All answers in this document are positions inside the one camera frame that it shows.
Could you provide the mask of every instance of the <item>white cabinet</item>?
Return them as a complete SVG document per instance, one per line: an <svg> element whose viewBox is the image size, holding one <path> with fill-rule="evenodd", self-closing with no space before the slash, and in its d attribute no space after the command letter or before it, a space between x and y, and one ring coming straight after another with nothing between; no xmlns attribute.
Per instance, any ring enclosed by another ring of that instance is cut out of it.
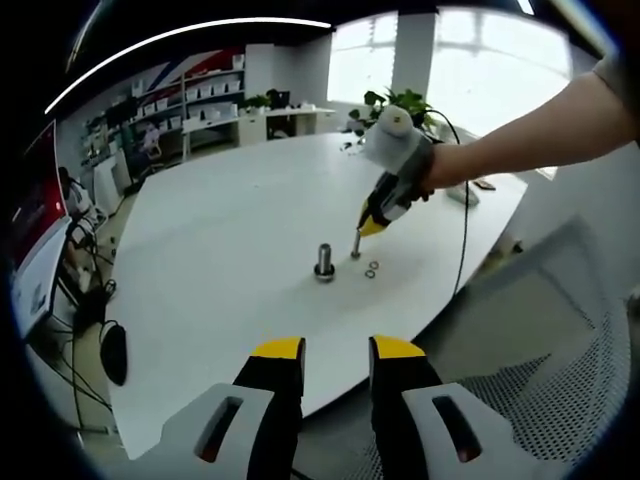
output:
<svg viewBox="0 0 640 480"><path fill-rule="evenodd" d="M335 133L337 132L336 113L318 112L316 114L316 125L314 133Z"/></svg>
<svg viewBox="0 0 640 480"><path fill-rule="evenodd" d="M247 115L238 119L238 146L246 147L267 141L267 120L264 115Z"/></svg>

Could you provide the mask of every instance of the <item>computer monitor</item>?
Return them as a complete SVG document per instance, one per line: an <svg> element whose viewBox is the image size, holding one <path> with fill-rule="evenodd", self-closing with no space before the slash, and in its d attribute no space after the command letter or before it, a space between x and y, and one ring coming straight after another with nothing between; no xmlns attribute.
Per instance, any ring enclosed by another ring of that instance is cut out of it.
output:
<svg viewBox="0 0 640 480"><path fill-rule="evenodd" d="M36 137L12 166L12 171L7 249L12 267L17 271L41 237L66 216L58 179L55 121Z"/></svg>

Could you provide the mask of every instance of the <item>bright window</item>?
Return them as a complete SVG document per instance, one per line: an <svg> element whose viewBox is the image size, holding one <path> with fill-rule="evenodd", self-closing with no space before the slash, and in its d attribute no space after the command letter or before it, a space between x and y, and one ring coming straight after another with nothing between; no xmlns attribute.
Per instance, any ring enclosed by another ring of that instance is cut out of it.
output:
<svg viewBox="0 0 640 480"><path fill-rule="evenodd" d="M427 100L472 135L539 107L571 76L563 33L494 11L440 9ZM553 178L555 169L541 173Z"/></svg>
<svg viewBox="0 0 640 480"><path fill-rule="evenodd" d="M327 100L362 104L367 90L391 86L398 12L340 25L333 34Z"/></svg>

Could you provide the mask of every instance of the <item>desk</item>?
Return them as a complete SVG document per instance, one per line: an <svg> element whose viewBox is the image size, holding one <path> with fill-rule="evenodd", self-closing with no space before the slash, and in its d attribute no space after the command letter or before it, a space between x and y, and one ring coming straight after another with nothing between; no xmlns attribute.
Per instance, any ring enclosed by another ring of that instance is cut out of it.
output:
<svg viewBox="0 0 640 480"><path fill-rule="evenodd" d="M217 382L232 382L273 338L307 339L302 408L309 415L369 374L368 337L413 339L451 299L464 207L437 192L349 252L365 197L381 173L341 152L344 134L236 148L147 179L123 232L107 318L128 333L127 383L110 385L124 447L136 458L164 422ZM490 178L469 212L461 285L476 271L526 190ZM313 276L333 247L335 280ZM377 276L365 277L372 260Z"/></svg>
<svg viewBox="0 0 640 480"><path fill-rule="evenodd" d="M189 119L184 122L182 128L182 160L186 161L189 158L192 132L221 125L232 125L236 145L246 147L267 141L267 118L284 116L294 116L296 118L296 135L312 135L335 131L335 110L327 108L279 108L262 114L216 120Z"/></svg>
<svg viewBox="0 0 640 480"><path fill-rule="evenodd" d="M11 296L20 338L51 311L56 271L67 239L69 217L57 220L36 245L13 279Z"/></svg>

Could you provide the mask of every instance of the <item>potted plant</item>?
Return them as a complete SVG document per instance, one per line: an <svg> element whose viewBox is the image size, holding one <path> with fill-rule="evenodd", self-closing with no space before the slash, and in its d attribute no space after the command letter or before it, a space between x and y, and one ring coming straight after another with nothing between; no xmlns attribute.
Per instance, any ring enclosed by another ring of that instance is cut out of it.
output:
<svg viewBox="0 0 640 480"><path fill-rule="evenodd" d="M247 113L264 113L266 107L271 105L271 99L266 95L254 95L240 102Z"/></svg>
<svg viewBox="0 0 640 480"><path fill-rule="evenodd" d="M409 112L413 120L413 126L425 132L430 132L431 127L435 125L435 122L428 113L431 105L423 100L421 94L413 92L409 88L402 93L395 93L388 88L387 94L384 97L369 90L364 94L364 104L369 107L368 118L363 118L358 109L353 109L349 112L349 118L360 123L363 127L363 129L354 130L358 136L364 135L364 130L370 128L378 121L380 113L386 105L396 105Z"/></svg>

